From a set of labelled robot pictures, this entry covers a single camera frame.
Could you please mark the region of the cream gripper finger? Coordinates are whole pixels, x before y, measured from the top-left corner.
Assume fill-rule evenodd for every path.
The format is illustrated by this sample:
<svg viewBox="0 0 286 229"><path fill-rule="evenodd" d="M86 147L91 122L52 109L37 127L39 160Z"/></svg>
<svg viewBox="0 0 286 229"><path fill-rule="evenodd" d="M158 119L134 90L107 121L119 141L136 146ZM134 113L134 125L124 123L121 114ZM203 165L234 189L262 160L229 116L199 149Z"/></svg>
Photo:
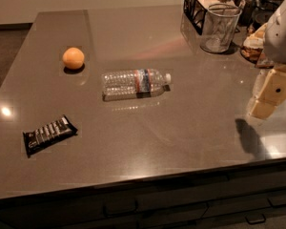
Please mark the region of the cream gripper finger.
<svg viewBox="0 0 286 229"><path fill-rule="evenodd" d="M269 71L261 70L255 80L248 114L267 119L286 100L286 65L278 64Z"/></svg>

